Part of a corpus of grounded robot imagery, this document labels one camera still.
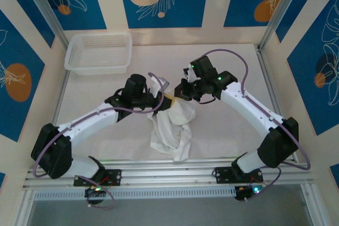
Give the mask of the white t-shirt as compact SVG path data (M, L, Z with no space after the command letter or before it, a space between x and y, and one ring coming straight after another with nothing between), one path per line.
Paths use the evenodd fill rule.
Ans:
M160 153L171 155L174 161L189 158L192 130L190 122L196 116L196 106L192 102L175 99L168 110L159 111L147 117L153 123L150 147Z

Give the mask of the white plastic perforated basket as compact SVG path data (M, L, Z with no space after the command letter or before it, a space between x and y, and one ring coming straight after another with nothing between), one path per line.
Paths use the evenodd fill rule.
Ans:
M69 42L64 67L78 75L124 74L131 57L129 32L80 33Z

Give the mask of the left controller board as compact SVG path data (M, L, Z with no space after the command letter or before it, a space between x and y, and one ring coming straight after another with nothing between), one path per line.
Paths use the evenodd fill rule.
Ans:
M103 202L106 192L100 187L89 187L85 190L84 197L89 205L98 205Z

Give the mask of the controller board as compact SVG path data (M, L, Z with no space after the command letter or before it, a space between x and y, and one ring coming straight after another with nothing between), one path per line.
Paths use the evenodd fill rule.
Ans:
M256 195L258 195L263 189L265 185L248 185L248 186L236 186L235 192L236 196L235 199L240 202L248 202Z
M106 192L100 187L89 187L85 190L84 197L89 205L98 205L103 202Z

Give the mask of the right controller board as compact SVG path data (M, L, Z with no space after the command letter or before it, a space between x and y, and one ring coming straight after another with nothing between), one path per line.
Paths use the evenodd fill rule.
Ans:
M248 185L248 186L236 186L235 192L236 196L235 199L240 202L248 202L256 195L258 195L263 189L265 185Z

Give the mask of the aluminium side rail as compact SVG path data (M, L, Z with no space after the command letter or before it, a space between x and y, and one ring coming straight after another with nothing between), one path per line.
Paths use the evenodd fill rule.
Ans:
M259 46L255 45L255 51L256 51L257 58L258 58L258 61L259 61L259 64L262 70L262 74L263 74L263 77L266 83L266 87L267 87L267 90L270 96L273 111L276 114L283 115L281 112L279 100L277 98L276 89L275 89L275 85L274 85L271 72L268 68L268 65L266 64L263 54L260 52Z

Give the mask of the aluminium front rail frame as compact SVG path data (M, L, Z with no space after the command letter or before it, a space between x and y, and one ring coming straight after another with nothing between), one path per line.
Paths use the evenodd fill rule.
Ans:
M189 159L184 162L172 160L104 160L106 169L121 169L122 188L158 188L158 187L202 187L217 186L212 171L216 167L231 166L234 158ZM288 165L280 165L282 174L275 182L284 184L311 184L315 177L308 170L301 170ZM278 175L277 169L264 168L261 170L264 183L271 183ZM28 171L24 190L47 190L57 188L79 189L73 186L74 177L50 179L48 176L34 178Z

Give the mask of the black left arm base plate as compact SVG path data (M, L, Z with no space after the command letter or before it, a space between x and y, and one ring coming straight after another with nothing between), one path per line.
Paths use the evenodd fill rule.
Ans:
M121 173L122 173L121 169L104 169L96 173L91 178L91 180L104 187L119 186L121 181ZM87 180L78 177L77 179L74 179L73 185L91 186L93 184L88 182Z

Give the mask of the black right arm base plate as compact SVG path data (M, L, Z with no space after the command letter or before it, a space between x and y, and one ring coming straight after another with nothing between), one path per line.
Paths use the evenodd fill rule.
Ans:
M262 183L263 175L260 169L253 170L250 173L243 173L235 167L216 167L212 171L212 176L217 184L250 184Z

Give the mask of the aluminium corner post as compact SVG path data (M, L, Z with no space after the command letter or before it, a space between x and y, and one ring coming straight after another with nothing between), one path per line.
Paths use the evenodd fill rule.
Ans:
M257 48L259 53L262 53L266 46L268 45L271 37L275 34L276 29L281 23L282 18L286 14L288 7L290 6L292 0L280 0L275 11L272 14L271 19L268 22L265 33L263 34Z
M64 30L58 21L54 11L52 10L49 2L47 0L33 0L43 18L51 28L54 35L58 38L59 42L66 50L69 45L69 41L64 33Z

